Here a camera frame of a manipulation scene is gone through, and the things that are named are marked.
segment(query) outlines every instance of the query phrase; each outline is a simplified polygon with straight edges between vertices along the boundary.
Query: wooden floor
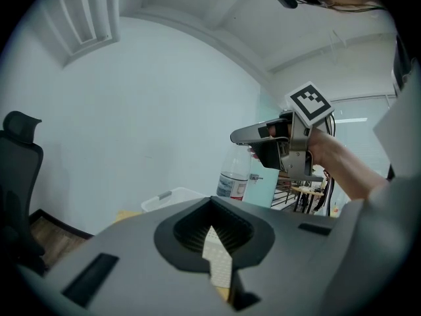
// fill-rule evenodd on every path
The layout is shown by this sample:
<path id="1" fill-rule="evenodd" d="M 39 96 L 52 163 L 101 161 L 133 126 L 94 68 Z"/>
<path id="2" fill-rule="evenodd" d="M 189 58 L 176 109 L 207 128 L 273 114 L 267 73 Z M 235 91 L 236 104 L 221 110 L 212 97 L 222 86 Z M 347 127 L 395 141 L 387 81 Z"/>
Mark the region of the wooden floor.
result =
<path id="1" fill-rule="evenodd" d="M 43 217 L 31 225 L 31 231 L 34 238 L 45 249 L 42 258 L 48 268 L 86 241 L 50 223 Z"/>

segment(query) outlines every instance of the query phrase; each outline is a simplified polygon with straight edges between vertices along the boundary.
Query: baseboard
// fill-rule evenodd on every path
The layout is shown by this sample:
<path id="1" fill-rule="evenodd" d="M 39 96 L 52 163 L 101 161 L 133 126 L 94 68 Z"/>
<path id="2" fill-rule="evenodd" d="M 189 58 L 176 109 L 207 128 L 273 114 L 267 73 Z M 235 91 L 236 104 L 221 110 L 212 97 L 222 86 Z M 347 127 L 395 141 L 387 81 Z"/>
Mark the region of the baseboard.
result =
<path id="1" fill-rule="evenodd" d="M 48 214 L 47 212 L 43 211 L 42 209 L 37 209 L 29 216 L 29 223 L 33 224 L 36 222 L 40 217 L 43 217 L 45 220 L 49 221 L 52 224 L 55 224 L 57 227 L 65 230 L 66 232 L 72 233 L 73 235 L 79 236 L 82 239 L 88 240 L 92 238 L 92 234 L 87 232 L 83 232 L 78 230 L 77 228 L 71 227 L 68 224 L 54 218 L 52 215 Z"/>

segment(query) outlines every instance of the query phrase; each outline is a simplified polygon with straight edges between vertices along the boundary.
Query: black office chair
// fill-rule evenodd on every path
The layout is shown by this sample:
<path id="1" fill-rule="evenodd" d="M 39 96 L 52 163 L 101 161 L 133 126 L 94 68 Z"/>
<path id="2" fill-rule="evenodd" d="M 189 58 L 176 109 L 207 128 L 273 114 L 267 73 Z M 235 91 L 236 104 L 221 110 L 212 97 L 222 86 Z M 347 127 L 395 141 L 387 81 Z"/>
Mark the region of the black office chair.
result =
<path id="1" fill-rule="evenodd" d="M 34 144 L 35 127 L 41 120 L 18 111 L 9 113 L 0 131 L 1 236 L 15 261 L 41 274 L 45 270 L 44 249 L 32 236 L 29 205 L 43 159 Z"/>

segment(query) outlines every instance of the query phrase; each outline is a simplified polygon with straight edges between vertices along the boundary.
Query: water bottle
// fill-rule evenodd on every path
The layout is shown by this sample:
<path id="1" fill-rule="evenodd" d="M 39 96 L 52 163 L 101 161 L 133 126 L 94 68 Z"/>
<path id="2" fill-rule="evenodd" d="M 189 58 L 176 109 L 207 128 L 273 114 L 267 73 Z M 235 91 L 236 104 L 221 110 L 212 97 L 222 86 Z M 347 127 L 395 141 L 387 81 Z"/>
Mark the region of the water bottle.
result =
<path id="1" fill-rule="evenodd" d="M 232 144 L 222 165 L 216 195 L 243 200 L 249 179 L 250 165 L 249 146 Z"/>

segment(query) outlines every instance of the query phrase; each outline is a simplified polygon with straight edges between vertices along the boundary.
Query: table leg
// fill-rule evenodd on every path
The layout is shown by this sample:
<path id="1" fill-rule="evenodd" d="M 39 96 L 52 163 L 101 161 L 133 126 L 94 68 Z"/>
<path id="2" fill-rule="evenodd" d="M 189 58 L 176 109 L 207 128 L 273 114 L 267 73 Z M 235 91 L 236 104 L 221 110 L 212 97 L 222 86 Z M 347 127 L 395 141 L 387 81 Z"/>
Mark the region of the table leg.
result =
<path id="1" fill-rule="evenodd" d="M 309 213 L 310 213 L 311 204 L 313 203 L 313 199 L 314 199 L 314 195 L 313 195 L 313 196 L 311 196 L 311 199 L 310 199 L 310 205 L 309 205 L 309 208 L 307 209 L 307 214 L 309 214 Z"/>
<path id="2" fill-rule="evenodd" d="M 307 205 L 309 204 L 309 195 L 308 194 L 303 194 L 303 208 L 301 209 L 301 212 L 304 213 L 305 212 L 305 208 L 307 207 Z"/>
<path id="3" fill-rule="evenodd" d="M 300 202 L 301 192 L 298 192 L 297 201 L 295 202 L 294 212 L 297 212 L 298 203 Z"/>

